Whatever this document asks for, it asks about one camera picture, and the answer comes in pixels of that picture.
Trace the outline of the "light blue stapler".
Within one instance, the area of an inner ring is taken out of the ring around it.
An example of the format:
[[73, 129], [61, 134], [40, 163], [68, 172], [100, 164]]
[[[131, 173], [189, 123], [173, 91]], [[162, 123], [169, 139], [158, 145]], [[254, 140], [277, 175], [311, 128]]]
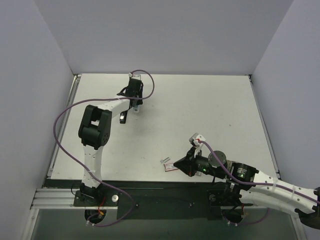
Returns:
[[139, 111], [140, 111], [140, 105], [136, 105], [136, 106], [133, 107], [133, 112], [134, 113], [139, 113]]

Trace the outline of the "staple strips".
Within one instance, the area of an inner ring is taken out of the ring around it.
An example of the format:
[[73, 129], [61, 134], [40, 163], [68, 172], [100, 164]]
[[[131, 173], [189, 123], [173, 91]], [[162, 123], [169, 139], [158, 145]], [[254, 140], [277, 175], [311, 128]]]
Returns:
[[167, 157], [167, 158], [165, 158], [165, 159], [160, 160], [160, 162], [161, 162], [162, 164], [165, 164], [165, 163], [167, 163], [170, 159], [171, 159], [170, 157]]

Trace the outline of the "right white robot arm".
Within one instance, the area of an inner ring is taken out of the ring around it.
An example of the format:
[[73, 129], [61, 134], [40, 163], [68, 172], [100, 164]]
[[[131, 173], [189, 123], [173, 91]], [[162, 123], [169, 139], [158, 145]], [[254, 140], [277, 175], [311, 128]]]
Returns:
[[207, 191], [210, 208], [226, 207], [220, 214], [230, 224], [239, 225], [245, 217], [237, 207], [260, 206], [297, 217], [310, 228], [320, 228], [320, 189], [310, 189], [269, 176], [255, 167], [228, 160], [219, 150], [207, 157], [192, 147], [174, 167], [189, 177], [197, 173], [218, 178]]

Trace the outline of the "black stapler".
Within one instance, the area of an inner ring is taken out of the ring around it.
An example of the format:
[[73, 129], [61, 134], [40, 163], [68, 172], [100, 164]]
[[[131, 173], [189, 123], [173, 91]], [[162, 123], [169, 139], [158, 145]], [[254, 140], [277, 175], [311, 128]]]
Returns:
[[128, 110], [121, 112], [119, 116], [119, 123], [125, 124], [127, 122], [127, 116], [128, 116]]

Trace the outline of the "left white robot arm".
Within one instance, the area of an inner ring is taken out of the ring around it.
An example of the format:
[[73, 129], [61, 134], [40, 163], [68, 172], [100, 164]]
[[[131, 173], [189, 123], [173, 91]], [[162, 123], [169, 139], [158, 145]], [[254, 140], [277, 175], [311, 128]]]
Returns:
[[125, 124], [128, 111], [138, 112], [143, 104], [144, 84], [141, 75], [135, 74], [129, 78], [128, 85], [123, 88], [115, 101], [107, 101], [98, 106], [87, 105], [78, 130], [84, 150], [84, 165], [89, 169], [84, 171], [79, 193], [80, 199], [92, 206], [100, 205], [104, 200], [101, 164], [103, 148], [111, 136], [112, 119], [119, 116], [119, 123]]

